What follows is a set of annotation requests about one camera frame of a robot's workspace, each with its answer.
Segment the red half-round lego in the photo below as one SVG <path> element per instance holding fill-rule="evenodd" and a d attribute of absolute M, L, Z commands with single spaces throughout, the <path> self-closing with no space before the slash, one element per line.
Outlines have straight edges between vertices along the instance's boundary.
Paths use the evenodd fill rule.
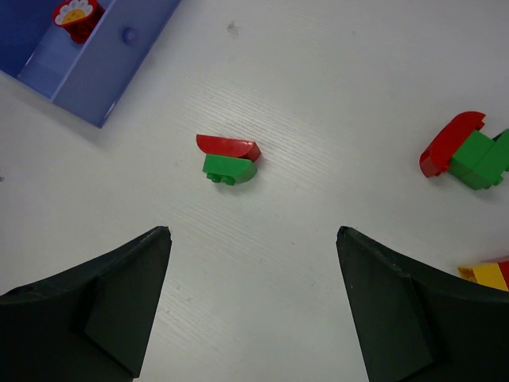
<path fill-rule="evenodd" d="M 205 154 L 248 159 L 252 162 L 256 162 L 262 154 L 256 142 L 238 138 L 198 134 L 196 144 Z"/>

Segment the green half-round lego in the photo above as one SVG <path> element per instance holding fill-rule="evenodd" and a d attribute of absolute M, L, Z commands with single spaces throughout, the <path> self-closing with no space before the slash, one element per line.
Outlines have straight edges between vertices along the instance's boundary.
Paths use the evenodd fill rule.
<path fill-rule="evenodd" d="M 258 167 L 249 159 L 206 154 L 203 172 L 214 183 L 237 185 L 250 181 Z"/>

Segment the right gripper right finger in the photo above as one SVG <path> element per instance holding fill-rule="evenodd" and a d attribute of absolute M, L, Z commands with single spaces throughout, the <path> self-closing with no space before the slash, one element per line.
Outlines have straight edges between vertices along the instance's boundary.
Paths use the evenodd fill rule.
<path fill-rule="evenodd" d="M 370 381 L 506 381 L 508 293 L 402 255 L 352 227 L 337 253 Z"/>

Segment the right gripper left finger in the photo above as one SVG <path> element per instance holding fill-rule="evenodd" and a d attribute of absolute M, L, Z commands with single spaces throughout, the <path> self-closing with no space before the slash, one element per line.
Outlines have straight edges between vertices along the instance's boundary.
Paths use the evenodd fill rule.
<path fill-rule="evenodd" d="M 172 240 L 157 226 L 1 296 L 3 381 L 132 381 L 148 347 Z"/>

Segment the red flower printed lego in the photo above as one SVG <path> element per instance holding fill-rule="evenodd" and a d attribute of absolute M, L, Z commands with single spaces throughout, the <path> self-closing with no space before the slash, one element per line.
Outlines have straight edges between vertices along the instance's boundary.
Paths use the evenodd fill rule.
<path fill-rule="evenodd" d="M 96 0 L 69 0 L 53 11 L 53 23 L 63 28 L 76 44 L 83 44 L 104 15 L 105 9 Z"/>

